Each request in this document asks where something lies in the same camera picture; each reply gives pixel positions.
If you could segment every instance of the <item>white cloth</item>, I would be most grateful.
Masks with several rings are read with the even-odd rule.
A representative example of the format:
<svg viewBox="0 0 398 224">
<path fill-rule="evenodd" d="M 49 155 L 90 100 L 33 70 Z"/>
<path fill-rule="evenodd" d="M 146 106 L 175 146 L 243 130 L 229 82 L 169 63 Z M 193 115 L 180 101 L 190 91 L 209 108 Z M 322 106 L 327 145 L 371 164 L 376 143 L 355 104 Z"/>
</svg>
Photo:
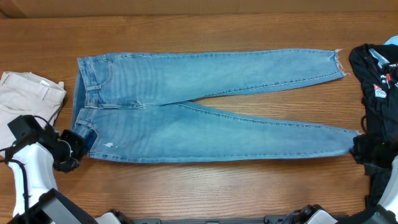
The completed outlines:
<svg viewBox="0 0 398 224">
<path fill-rule="evenodd" d="M 0 149 L 16 140 L 8 123 L 19 115 L 37 115 L 51 125 L 66 95 L 64 83 L 56 84 L 31 72 L 4 72 L 0 80 Z M 41 127 L 45 122 L 36 119 Z"/>
<path fill-rule="evenodd" d="M 386 43 L 384 43 L 384 45 L 388 45 L 388 44 L 394 44 L 398 46 L 398 35 L 395 37 L 391 37 L 389 40 L 387 40 Z"/>
</svg>

